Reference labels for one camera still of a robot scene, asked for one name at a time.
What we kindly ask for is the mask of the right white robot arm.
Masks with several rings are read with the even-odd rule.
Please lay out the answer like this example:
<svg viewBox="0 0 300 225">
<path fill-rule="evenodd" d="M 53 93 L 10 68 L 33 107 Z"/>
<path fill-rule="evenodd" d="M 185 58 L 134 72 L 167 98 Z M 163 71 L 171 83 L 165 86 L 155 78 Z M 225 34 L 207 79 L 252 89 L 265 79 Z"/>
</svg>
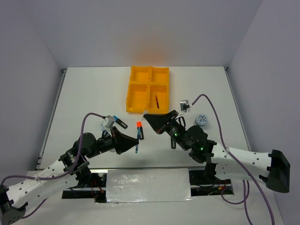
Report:
<svg viewBox="0 0 300 225">
<path fill-rule="evenodd" d="M 288 193 L 290 191 L 291 165 L 283 152 L 272 150 L 254 152 L 224 147 L 208 139 L 208 135 L 197 125 L 185 129 L 177 121 L 179 113 L 145 114 L 143 117 L 159 135 L 167 133 L 196 162 L 205 163 L 204 179 L 208 183 L 217 180 L 253 180 L 268 189 Z"/>
</svg>

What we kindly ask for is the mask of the pink cap black highlighter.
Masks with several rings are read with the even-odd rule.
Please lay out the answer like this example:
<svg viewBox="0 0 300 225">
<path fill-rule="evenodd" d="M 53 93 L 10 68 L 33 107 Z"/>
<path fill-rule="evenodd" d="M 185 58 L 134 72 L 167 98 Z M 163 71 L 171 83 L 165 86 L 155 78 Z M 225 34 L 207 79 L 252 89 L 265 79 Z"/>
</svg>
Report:
<svg viewBox="0 0 300 225">
<path fill-rule="evenodd" d="M 171 138 L 171 149 L 176 149 L 176 142 Z"/>
</svg>

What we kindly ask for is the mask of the blue gel pen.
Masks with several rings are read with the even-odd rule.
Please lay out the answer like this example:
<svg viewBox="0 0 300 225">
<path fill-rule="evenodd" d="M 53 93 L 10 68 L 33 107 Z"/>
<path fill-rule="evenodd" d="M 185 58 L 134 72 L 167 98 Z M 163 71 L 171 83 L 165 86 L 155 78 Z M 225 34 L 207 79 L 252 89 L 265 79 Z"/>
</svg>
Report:
<svg viewBox="0 0 300 225">
<path fill-rule="evenodd" d="M 135 146 L 135 153 L 136 154 L 138 153 L 140 136 L 141 136 L 141 131 L 140 131 L 140 127 L 138 127 L 137 128 L 137 144 Z"/>
</svg>

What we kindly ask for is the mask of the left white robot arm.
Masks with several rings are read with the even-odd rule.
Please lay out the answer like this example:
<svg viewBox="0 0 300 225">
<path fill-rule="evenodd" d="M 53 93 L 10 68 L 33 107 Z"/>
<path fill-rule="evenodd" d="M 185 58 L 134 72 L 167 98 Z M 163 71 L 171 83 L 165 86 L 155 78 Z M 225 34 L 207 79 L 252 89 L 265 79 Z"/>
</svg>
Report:
<svg viewBox="0 0 300 225">
<path fill-rule="evenodd" d="M 71 149 L 35 176 L 23 176 L 21 182 L 9 187 L 1 184 L 1 223 L 11 225 L 26 218 L 26 211 L 57 192 L 90 185 L 94 180 L 89 169 L 90 158 L 110 150 L 120 155 L 138 143 L 138 139 L 121 133 L 116 127 L 111 128 L 110 135 L 99 139 L 92 133 L 81 134 Z"/>
</svg>

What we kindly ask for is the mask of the blue cap black highlighter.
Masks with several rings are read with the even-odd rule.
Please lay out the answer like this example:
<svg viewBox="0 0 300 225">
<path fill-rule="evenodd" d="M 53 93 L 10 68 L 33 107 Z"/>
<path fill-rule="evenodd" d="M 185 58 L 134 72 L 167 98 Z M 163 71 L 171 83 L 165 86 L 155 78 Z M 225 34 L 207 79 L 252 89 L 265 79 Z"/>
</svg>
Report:
<svg viewBox="0 0 300 225">
<path fill-rule="evenodd" d="M 124 129 L 127 129 L 128 128 L 128 125 L 125 123 L 125 122 L 123 122 L 120 118 L 118 118 L 117 116 L 113 116 L 113 118 L 114 118 L 114 121 L 118 124 L 118 125 L 120 125 L 122 128 L 124 128 Z"/>
</svg>

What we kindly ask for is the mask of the red pen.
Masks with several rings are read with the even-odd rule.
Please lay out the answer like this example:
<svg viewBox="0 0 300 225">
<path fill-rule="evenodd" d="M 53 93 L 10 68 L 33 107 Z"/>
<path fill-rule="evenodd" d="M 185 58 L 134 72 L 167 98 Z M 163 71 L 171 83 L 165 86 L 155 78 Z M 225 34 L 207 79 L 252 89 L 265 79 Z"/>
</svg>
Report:
<svg viewBox="0 0 300 225">
<path fill-rule="evenodd" d="M 156 100 L 157 109 L 159 109 L 159 102 L 158 102 L 158 97 L 157 97 L 157 95 L 155 95 L 155 100 Z"/>
</svg>

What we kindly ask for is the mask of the orange cap black highlighter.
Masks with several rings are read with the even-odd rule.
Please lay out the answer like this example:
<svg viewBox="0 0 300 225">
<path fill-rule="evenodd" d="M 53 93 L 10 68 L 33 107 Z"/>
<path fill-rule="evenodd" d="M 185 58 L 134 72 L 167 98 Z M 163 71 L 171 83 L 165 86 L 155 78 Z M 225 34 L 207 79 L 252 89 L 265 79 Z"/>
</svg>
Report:
<svg viewBox="0 0 300 225">
<path fill-rule="evenodd" d="M 137 126 L 137 132 L 140 140 L 144 140 L 144 134 L 143 134 L 143 124 L 141 121 L 138 121 L 136 123 Z"/>
</svg>

